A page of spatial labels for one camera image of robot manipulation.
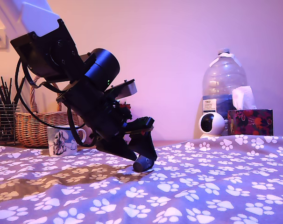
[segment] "purple blanket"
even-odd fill
[[[132,161],[0,147],[0,224],[283,223],[283,137],[226,136]]]

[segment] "tissue box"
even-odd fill
[[[229,135],[273,135],[272,110],[231,110],[227,118]]]

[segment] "black cable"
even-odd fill
[[[96,141],[97,141],[96,131],[92,129],[94,137],[93,137],[93,140],[92,140],[91,144],[84,144],[81,141],[81,139],[80,139],[80,137],[79,137],[79,135],[78,135],[78,133],[77,133],[77,131],[75,129],[74,121],[73,121],[73,118],[72,118],[72,111],[71,111],[71,107],[70,106],[67,106],[67,114],[68,114],[68,121],[69,121],[70,129],[71,129],[71,133],[72,133],[75,141],[77,142],[77,144],[79,144],[82,147],[86,147],[86,148],[93,147],[96,144]]]
[[[33,81],[33,79],[31,78],[29,72],[28,72],[28,65],[24,62],[22,62],[22,69],[23,69],[23,73],[24,76],[26,78],[26,80],[28,81],[28,83],[34,88],[34,89],[38,89],[40,88],[42,85],[45,86],[47,89],[56,92],[56,93],[64,93],[65,91],[61,91],[59,89],[57,89],[56,87],[54,87],[53,85],[51,85],[48,82],[42,82],[40,85],[36,85]]]
[[[16,67],[16,72],[15,72],[15,87],[16,87],[16,91],[18,93],[19,91],[19,87],[18,87],[18,73],[19,73],[19,68],[20,68],[20,64],[21,64],[21,58],[19,58],[19,61],[17,63],[17,67]],[[21,103],[23,104],[23,106],[25,107],[25,109],[36,119],[38,120],[39,122],[41,122],[42,124],[48,126],[48,127],[52,127],[52,128],[57,128],[57,129],[62,129],[62,130],[71,130],[70,128],[68,127],[58,127],[58,126],[54,126],[54,125],[51,125],[51,124],[48,124],[44,121],[42,121],[41,119],[39,119],[30,109],[29,107],[26,105],[26,103],[24,102],[22,96],[21,96],[21,92],[19,94],[19,99],[21,101]],[[79,128],[82,128],[83,126],[85,126],[85,124],[83,123],[81,126],[79,127],[76,127],[75,129],[79,129]]]

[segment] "white wall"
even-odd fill
[[[274,110],[275,134],[283,135],[283,0],[49,0],[49,4],[64,20],[80,54],[105,48],[117,57],[121,70],[113,84],[135,78],[138,92],[126,101],[134,117],[155,119],[153,139],[199,136],[203,75],[223,47],[236,54],[257,107]],[[0,51],[0,76],[12,77],[17,61],[11,46]],[[40,112],[55,111],[55,96],[38,90]]]

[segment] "white tissue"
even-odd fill
[[[233,90],[233,105],[237,110],[257,109],[250,86],[240,86]]]

